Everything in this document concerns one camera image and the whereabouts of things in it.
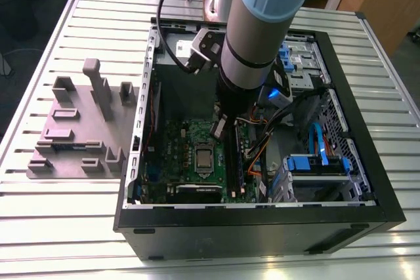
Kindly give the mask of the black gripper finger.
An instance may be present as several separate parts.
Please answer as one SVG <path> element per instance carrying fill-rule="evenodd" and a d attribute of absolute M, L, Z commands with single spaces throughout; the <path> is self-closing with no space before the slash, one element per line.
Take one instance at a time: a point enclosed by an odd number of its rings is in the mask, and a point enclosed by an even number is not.
<path fill-rule="evenodd" d="M 226 124 L 226 119 L 227 116 L 225 114 L 222 114 L 222 116 L 213 123 L 213 126 L 211 128 L 211 136 L 216 140 L 220 140 L 222 137 L 224 126 Z"/>

